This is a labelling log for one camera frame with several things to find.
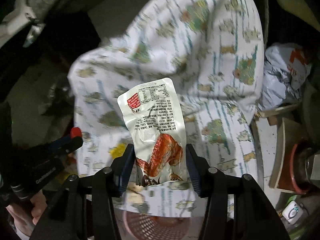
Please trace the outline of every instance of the human hand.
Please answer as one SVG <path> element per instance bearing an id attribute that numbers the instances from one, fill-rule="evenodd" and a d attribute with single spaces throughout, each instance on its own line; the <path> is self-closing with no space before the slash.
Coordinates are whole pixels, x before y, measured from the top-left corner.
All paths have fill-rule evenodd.
<path id="1" fill-rule="evenodd" d="M 32 222 L 36 225 L 47 207 L 46 199 L 42 190 L 35 194 L 30 201 L 34 205 L 34 208 L 31 211 L 31 215 L 33 216 Z M 25 211 L 15 203 L 7 206 L 7 210 L 14 218 L 14 224 L 16 227 L 26 236 L 31 236 L 32 229 L 28 226 L 27 222 L 30 218 Z"/>

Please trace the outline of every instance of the white cloth with cartoon print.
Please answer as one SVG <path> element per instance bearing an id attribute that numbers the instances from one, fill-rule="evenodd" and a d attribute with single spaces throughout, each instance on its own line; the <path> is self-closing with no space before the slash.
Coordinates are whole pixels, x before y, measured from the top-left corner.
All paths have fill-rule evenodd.
<path id="1" fill-rule="evenodd" d="M 74 62 L 75 125 L 81 176 L 121 156 L 132 142 L 117 97 L 145 82 L 170 77 L 184 115 L 187 142 L 210 166 L 257 179 L 248 123 L 259 98 L 264 49 L 253 0 L 151 0 L 126 33 Z M 131 181 L 135 181 L 135 169 Z M 190 183 L 128 187 L 118 208 L 155 216 L 189 217 L 196 206 Z M 233 216 L 233 199 L 229 199 Z"/>

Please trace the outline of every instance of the white food packet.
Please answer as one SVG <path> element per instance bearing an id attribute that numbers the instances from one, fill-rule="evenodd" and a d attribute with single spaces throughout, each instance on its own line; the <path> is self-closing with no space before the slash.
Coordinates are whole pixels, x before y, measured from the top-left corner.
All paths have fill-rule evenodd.
<path id="1" fill-rule="evenodd" d="M 186 129 L 172 80 L 135 86 L 118 105 L 133 139 L 139 185 L 186 181 Z"/>

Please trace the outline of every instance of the white plastic bag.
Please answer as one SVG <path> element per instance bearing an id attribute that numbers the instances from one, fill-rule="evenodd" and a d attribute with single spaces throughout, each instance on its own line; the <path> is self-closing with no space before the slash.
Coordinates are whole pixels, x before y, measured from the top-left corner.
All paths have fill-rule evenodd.
<path id="1" fill-rule="evenodd" d="M 133 139 L 139 184 L 187 180 L 186 130 L 172 80 L 135 86 L 118 105 Z"/>
<path id="2" fill-rule="evenodd" d="M 300 87 L 311 71 L 302 47 L 275 43 L 266 50 L 266 58 L 259 108 L 264 111 L 298 102 Z"/>

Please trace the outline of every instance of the red label on package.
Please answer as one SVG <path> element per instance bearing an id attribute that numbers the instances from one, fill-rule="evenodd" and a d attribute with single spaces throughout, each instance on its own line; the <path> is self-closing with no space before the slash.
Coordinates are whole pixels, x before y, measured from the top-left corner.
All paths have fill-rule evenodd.
<path id="1" fill-rule="evenodd" d="M 140 99 L 139 99 L 139 96 L 138 96 L 138 93 L 135 93 L 132 97 L 130 97 L 128 100 L 128 105 L 131 109 L 134 109 L 134 108 L 137 108 L 139 106 L 141 106 L 141 103 L 140 103 Z"/>

